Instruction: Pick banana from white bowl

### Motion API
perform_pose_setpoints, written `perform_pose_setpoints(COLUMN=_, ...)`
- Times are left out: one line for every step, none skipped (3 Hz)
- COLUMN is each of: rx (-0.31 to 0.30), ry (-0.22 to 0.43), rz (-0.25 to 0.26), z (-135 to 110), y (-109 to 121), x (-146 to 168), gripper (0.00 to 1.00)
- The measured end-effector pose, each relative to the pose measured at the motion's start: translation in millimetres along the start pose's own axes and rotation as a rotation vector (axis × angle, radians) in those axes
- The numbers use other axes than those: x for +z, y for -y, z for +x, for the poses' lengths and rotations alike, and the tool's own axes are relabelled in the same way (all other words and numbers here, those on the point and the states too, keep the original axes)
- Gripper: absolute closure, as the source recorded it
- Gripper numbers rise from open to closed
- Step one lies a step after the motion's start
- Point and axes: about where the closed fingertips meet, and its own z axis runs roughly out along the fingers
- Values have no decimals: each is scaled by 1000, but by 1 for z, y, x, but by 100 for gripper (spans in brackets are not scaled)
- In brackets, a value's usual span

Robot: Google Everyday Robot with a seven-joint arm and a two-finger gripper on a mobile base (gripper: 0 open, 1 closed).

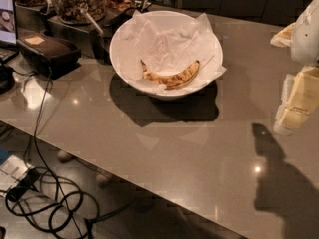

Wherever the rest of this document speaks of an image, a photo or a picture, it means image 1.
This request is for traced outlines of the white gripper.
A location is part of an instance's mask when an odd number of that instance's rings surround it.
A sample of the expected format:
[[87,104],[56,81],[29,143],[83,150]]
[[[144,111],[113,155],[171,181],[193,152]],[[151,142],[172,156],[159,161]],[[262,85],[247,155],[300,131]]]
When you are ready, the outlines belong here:
[[319,107],[319,0],[312,0],[297,21],[275,34],[275,47],[290,47],[292,59],[304,67],[297,75],[288,74],[283,83],[281,105],[273,130],[291,135],[301,128]]

